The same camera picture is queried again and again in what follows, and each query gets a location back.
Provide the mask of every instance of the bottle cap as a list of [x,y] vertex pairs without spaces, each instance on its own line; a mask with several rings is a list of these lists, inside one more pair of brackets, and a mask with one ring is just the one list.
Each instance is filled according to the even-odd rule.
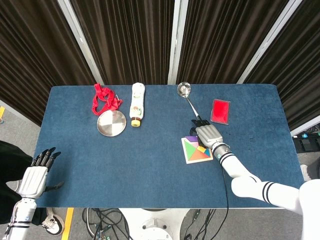
[[131,126],[132,127],[140,127],[140,121],[139,120],[132,120]]

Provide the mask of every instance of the blue table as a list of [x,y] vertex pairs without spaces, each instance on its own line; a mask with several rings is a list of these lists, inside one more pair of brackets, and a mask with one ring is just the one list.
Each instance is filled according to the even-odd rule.
[[[186,164],[181,138],[194,113],[176,85],[147,85],[141,127],[130,124],[131,85],[108,86],[123,99],[125,130],[106,137],[92,111],[93,86],[51,89],[35,154],[55,146],[55,161],[39,207],[225,208],[223,176],[214,161]],[[210,119],[213,99],[231,101],[229,125],[215,124],[223,141],[263,181],[299,188],[303,183],[277,89],[268,84],[192,85],[190,99]],[[273,207],[236,197],[227,176],[231,208]]]

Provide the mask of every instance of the white bottle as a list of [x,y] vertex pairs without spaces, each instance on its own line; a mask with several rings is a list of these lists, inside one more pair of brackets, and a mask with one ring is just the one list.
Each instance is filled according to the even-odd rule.
[[130,118],[132,127],[140,127],[144,117],[144,96],[146,87],[140,82],[132,85],[132,100],[130,106]]

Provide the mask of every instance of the wire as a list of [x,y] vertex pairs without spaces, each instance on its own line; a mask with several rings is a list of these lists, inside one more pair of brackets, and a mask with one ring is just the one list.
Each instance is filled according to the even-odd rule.
[[206,218],[205,218],[204,224],[202,225],[202,227],[201,227],[200,230],[198,231],[198,233],[197,233],[197,235],[195,236],[194,240],[197,240],[198,237],[200,236],[200,234],[202,234],[202,233],[205,231],[205,229],[202,229],[202,228],[206,225],[206,222],[207,222],[207,219],[208,219],[208,218],[210,218],[209,221],[208,221],[208,222],[210,223],[210,221],[211,221],[211,219],[213,218],[213,216],[215,215],[215,213],[216,213],[216,209],[215,209],[215,210],[213,210],[213,209],[210,209],[210,210],[209,210],[209,212],[208,212],[208,214],[207,214],[207,216],[206,216]]
[[[92,210],[93,212],[96,213],[97,217],[99,218],[99,223],[96,223],[96,222],[90,222],[89,220],[89,210]],[[117,221],[114,221],[112,220],[109,215],[112,214],[112,213],[117,213],[120,215],[120,218],[119,220]],[[125,238],[127,240],[134,240],[131,236],[130,236],[130,232],[129,232],[129,226],[128,226],[128,222],[125,218],[125,216],[123,215],[123,213],[118,209],[118,208],[108,208],[108,209],[104,209],[104,210],[101,210],[100,208],[84,208],[83,211],[82,211],[82,221],[86,224],[86,227],[87,227],[87,230],[88,230],[88,233],[90,234],[91,237],[93,237],[93,239],[96,238],[97,236],[97,232],[98,232],[98,229],[100,228],[101,230],[103,230],[103,224],[107,225],[107,226],[111,226],[114,234],[115,234],[115,237],[116,239],[119,239],[118,238],[118,235],[117,235],[117,232],[115,230],[115,227],[125,236]],[[118,226],[121,222],[124,222],[124,231]],[[94,234],[90,228],[90,225],[96,225],[96,234]]]
[[225,170],[224,170],[224,168],[222,167],[222,164],[220,164],[220,167],[221,167],[221,171],[222,171],[222,174],[223,174],[223,181],[224,181],[224,190],[225,190],[225,198],[226,198],[226,213],[225,213],[225,216],[224,216],[223,221],[221,222],[220,227],[219,227],[218,230],[216,231],[215,235],[213,235],[213,237],[210,238],[210,240],[214,239],[214,238],[218,235],[219,231],[221,230],[222,226],[224,225],[224,223],[225,223],[225,221],[226,221],[226,219],[227,219],[228,212],[229,212],[229,200],[228,200],[228,191],[227,191]]
[[189,228],[192,226],[192,224],[194,224],[194,222],[192,222],[192,223],[186,228],[183,240],[186,240],[187,232],[188,232]]
[[[227,183],[226,183],[226,176],[225,176],[225,170],[223,168],[223,166],[220,164],[220,167],[221,167],[221,171],[222,171],[222,175],[223,175],[223,182],[224,182],[224,190],[225,190],[225,199],[226,199],[226,213],[225,213],[225,216],[218,228],[218,230],[216,231],[216,233],[213,235],[212,238],[210,238],[210,240],[214,239],[218,233],[220,232],[222,226],[224,225],[226,219],[227,219],[227,216],[228,216],[228,213],[229,213],[229,199],[228,199],[228,191],[227,191]],[[198,240],[199,239],[199,236],[204,232],[203,236],[202,236],[202,240],[205,239],[206,237],[206,234],[207,234],[207,227],[209,225],[209,223],[211,222],[211,219],[213,218],[214,214],[216,213],[216,209],[213,210],[213,209],[210,209],[206,218],[205,218],[205,221],[202,225],[202,227],[200,228],[199,232],[197,233],[197,235],[195,236],[194,240]]]
[[96,230],[95,230],[95,234],[94,234],[93,240],[96,240],[97,233],[98,233],[98,230],[99,230],[100,225],[101,225],[101,224],[99,224],[99,226],[98,226],[98,227],[96,228]]
[[310,128],[308,128],[307,130],[305,130],[303,133],[307,133],[307,134],[311,134],[311,133],[314,133],[314,132],[317,132],[320,130],[320,125],[317,124],[317,125],[314,125]]

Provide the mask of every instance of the metal plate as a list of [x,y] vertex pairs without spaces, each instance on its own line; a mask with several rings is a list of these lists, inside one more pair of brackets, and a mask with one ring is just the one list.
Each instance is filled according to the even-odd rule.
[[96,127],[102,135],[114,137],[122,133],[127,124],[125,115],[120,111],[105,111],[96,123]]

